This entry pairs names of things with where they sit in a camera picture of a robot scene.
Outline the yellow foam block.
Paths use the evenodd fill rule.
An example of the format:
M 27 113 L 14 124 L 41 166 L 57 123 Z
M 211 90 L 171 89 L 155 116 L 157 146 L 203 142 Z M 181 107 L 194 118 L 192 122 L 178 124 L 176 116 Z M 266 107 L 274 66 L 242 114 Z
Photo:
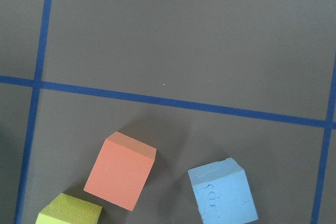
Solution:
M 98 223 L 102 207 L 61 193 L 42 211 L 36 223 Z

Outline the light blue foam block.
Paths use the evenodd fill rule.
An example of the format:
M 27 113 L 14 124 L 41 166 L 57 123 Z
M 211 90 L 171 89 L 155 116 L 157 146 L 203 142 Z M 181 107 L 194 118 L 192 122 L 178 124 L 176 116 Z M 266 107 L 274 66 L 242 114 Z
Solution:
M 233 158 L 188 170 L 203 223 L 258 220 L 245 170 Z

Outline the orange near foam block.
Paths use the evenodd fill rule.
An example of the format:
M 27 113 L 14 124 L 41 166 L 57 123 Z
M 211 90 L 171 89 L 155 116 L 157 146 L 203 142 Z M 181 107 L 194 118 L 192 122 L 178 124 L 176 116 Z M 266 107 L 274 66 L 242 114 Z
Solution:
M 133 211 L 156 158 L 157 149 L 120 132 L 106 138 L 84 191 Z

